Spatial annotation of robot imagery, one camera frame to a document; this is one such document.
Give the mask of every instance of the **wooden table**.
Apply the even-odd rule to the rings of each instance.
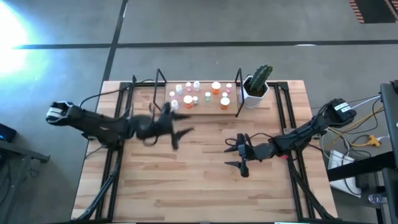
[[[117,90],[119,83],[104,82],[102,92]],[[307,92],[301,80],[288,83],[295,119],[300,126],[312,117]],[[159,105],[163,103],[164,93],[164,88],[158,89]],[[152,87],[135,88],[134,114],[149,114],[153,94]],[[116,93],[101,96],[98,112],[114,116],[116,99]],[[175,129],[190,126],[195,130],[180,141],[178,152],[173,152],[170,136],[160,137],[153,147],[145,147],[135,138],[126,141],[114,222],[297,220],[286,160],[274,157],[262,163],[248,162],[250,177],[245,179],[237,168],[224,164],[240,160],[237,152],[223,153],[227,148],[225,138],[236,138],[237,133],[281,134],[274,90],[268,92],[257,108],[244,107],[238,118],[198,115],[177,122]],[[258,136],[252,141],[259,144],[267,138]],[[91,142],[87,153],[98,146],[97,142]],[[106,150],[102,150],[85,161],[72,218],[82,214],[98,193],[105,157]],[[337,217],[321,152],[308,147],[303,157],[311,190],[326,210]],[[300,198],[307,213],[302,192]]]

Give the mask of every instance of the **yellow cable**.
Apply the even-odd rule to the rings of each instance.
[[[382,109],[383,109],[383,106],[380,107],[379,109],[377,109],[374,113],[376,114],[377,112],[380,112],[380,110],[382,110]],[[365,116],[364,118],[360,119],[359,121],[356,121],[356,122],[350,124],[344,131],[338,131],[338,130],[335,130],[335,129],[333,129],[333,128],[329,128],[330,131],[333,131],[334,133],[337,134],[337,137],[336,137],[331,143],[329,143],[329,144],[326,146],[326,148],[331,147],[331,146],[333,145],[333,143],[335,143],[335,142],[340,138],[340,136],[341,136],[342,134],[344,134],[344,133],[346,133],[346,132],[348,132],[348,131],[351,131],[351,130],[354,128],[353,126],[355,126],[355,125],[357,125],[358,123],[360,123],[360,122],[362,122],[362,121],[364,121],[364,120],[370,118],[371,116],[373,116],[373,112],[370,113],[369,115]]]

